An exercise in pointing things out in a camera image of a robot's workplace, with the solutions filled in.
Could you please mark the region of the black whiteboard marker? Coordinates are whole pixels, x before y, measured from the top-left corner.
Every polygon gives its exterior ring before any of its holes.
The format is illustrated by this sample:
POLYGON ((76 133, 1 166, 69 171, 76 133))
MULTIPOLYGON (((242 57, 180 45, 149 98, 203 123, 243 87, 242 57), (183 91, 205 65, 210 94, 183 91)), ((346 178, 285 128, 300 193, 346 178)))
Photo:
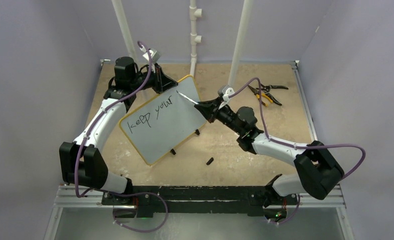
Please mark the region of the black whiteboard marker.
POLYGON ((192 100, 191 98, 189 98, 188 96, 184 95, 183 93, 181 93, 181 92, 179 92, 179 91, 177 91, 177 93, 178 93, 181 97, 183 97, 184 99, 186 99, 187 101, 191 102, 192 104, 194 104, 194 105, 197 105, 197 104, 198 104, 198 102, 192 100))

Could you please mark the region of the yellow framed whiteboard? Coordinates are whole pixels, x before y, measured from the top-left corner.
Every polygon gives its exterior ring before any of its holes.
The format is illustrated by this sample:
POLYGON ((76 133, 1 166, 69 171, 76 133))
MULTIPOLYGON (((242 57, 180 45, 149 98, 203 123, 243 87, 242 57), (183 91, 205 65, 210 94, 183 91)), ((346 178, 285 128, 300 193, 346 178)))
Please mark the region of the yellow framed whiteboard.
POLYGON ((124 135, 149 166, 207 122, 177 91, 200 101, 194 78, 187 75, 178 81, 177 87, 151 98, 119 122, 124 135))

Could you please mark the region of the black marker cap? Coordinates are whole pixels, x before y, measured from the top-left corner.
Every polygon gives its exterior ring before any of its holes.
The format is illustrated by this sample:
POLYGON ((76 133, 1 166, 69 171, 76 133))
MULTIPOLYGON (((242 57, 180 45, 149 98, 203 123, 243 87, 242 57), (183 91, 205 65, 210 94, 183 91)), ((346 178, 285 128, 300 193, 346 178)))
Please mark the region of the black marker cap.
POLYGON ((209 159, 209 161, 206 163, 206 165, 210 165, 213 161, 214 161, 214 158, 211 157, 211 158, 209 159))

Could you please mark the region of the black metal whiteboard stand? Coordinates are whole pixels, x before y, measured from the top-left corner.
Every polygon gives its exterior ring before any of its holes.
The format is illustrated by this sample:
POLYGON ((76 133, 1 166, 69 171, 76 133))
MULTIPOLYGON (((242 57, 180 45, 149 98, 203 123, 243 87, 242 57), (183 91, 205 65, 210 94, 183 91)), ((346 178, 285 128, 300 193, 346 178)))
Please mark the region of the black metal whiteboard stand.
POLYGON ((196 129, 191 135, 189 135, 187 138, 185 138, 184 140, 182 140, 181 142, 179 142, 175 147, 173 147, 172 149, 170 149, 169 153, 171 153, 172 155, 176 155, 177 152, 176 150, 178 148, 180 148, 183 144, 185 144, 187 141, 189 141, 191 138, 193 137, 198 137, 200 136, 200 130, 196 129))

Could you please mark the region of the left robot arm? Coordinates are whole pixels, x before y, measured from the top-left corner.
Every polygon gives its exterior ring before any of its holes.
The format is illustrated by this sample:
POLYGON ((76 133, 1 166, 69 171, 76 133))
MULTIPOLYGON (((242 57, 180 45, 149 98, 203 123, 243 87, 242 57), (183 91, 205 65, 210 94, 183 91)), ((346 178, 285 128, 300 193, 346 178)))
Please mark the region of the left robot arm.
POLYGON ((109 171, 102 148, 115 125, 131 108, 138 91, 152 89, 161 94, 178 86, 178 82, 165 75, 159 64, 152 62, 138 67, 128 56, 116 59, 114 73, 98 112, 78 137, 61 144, 59 156, 65 183, 112 192, 120 204, 126 205, 134 197, 132 181, 109 171))

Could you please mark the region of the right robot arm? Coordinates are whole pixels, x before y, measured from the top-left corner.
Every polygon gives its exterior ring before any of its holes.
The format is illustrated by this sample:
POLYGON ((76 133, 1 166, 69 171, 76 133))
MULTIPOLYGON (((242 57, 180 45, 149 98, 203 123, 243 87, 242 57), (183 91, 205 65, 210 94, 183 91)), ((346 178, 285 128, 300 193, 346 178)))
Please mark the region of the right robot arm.
POLYGON ((344 177, 342 167, 323 143, 304 144, 267 137, 256 126, 257 118, 251 107, 242 106, 233 111, 229 105, 221 106, 220 100, 214 99, 198 102, 194 108, 208 122, 218 120, 237 133, 237 142, 243 151, 272 157, 295 167, 296 174, 279 174, 266 185, 265 196, 269 204, 300 193, 323 200, 344 177))

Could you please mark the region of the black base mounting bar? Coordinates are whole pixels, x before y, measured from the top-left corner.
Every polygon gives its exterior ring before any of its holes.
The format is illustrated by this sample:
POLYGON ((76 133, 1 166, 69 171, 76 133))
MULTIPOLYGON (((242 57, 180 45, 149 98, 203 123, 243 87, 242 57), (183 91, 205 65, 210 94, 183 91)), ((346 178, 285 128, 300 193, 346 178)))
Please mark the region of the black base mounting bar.
POLYGON ((155 213, 270 215, 283 205, 295 206, 297 197, 277 196, 265 186, 157 186, 136 185, 135 196, 105 193, 102 205, 131 207, 138 218, 155 213))

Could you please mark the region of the yellow handled needle-nose pliers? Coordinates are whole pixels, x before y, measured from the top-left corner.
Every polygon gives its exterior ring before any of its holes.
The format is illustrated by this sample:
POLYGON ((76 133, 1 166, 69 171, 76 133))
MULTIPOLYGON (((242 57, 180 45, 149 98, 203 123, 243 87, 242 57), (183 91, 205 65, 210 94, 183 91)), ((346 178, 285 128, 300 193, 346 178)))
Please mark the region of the yellow handled needle-nose pliers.
POLYGON ((277 100, 271 93, 267 93, 265 94, 264 92, 262 92, 261 90, 257 90, 257 88, 254 88, 250 85, 247 86, 252 93, 258 98, 258 99, 266 99, 268 100, 270 103, 274 103, 278 106, 282 106, 282 103, 277 100))

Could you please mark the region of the white PVC pipe frame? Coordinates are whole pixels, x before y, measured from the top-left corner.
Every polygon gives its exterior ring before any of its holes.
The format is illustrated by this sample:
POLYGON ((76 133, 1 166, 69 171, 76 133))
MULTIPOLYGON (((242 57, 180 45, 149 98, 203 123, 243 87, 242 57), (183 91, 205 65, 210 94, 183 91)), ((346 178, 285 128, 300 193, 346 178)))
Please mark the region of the white PVC pipe frame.
POLYGON ((122 39, 138 59, 141 43, 160 50, 167 62, 231 61, 228 83, 236 82, 252 13, 252 0, 114 0, 122 39))

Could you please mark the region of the aluminium rail right edge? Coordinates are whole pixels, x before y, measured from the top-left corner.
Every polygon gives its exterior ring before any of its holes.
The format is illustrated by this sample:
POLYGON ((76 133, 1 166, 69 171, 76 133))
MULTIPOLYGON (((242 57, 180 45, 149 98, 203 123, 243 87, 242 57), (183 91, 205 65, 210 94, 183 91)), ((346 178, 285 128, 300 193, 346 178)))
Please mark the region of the aluminium rail right edge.
POLYGON ((316 133, 316 130, 315 130, 315 127, 314 127, 314 123, 313 123, 313 119, 312 119, 312 116, 311 116, 311 112, 309 110, 309 106, 308 106, 308 103, 307 103, 307 100, 306 100, 306 96, 305 96, 305 92, 304 92, 304 89, 303 89, 303 85, 302 85, 302 82, 301 82, 301 79, 300 79, 300 75, 299 75, 299 71, 298 71, 298 62, 299 62, 298 60, 294 60, 294 61, 290 61, 289 64, 290 64, 291 69, 292 69, 292 71, 294 73, 294 77, 295 77, 295 80, 296 80, 296 83, 297 83, 298 91, 299 91, 299 94, 300 94, 300 99, 302 101, 302 104, 303 104, 303 107, 304 107, 304 111, 305 111, 305 115, 306 115, 306 120, 307 120, 307 123, 308 123, 308 126, 309 126, 309 132, 310 132, 310 135, 311 135, 311 139, 312 140, 318 140, 317 133, 316 133))

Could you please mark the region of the aluminium front frame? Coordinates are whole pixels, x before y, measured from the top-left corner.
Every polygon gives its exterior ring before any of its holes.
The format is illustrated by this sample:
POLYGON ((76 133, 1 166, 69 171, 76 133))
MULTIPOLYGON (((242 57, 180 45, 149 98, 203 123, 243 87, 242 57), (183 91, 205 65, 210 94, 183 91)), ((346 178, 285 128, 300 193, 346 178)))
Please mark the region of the aluminium front frame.
POLYGON ((281 225, 245 214, 160 213, 127 219, 131 229, 114 223, 112 207, 100 192, 77 198, 72 186, 59 187, 44 238, 47 240, 351 240, 342 191, 337 186, 322 201, 301 194, 293 218, 281 225))

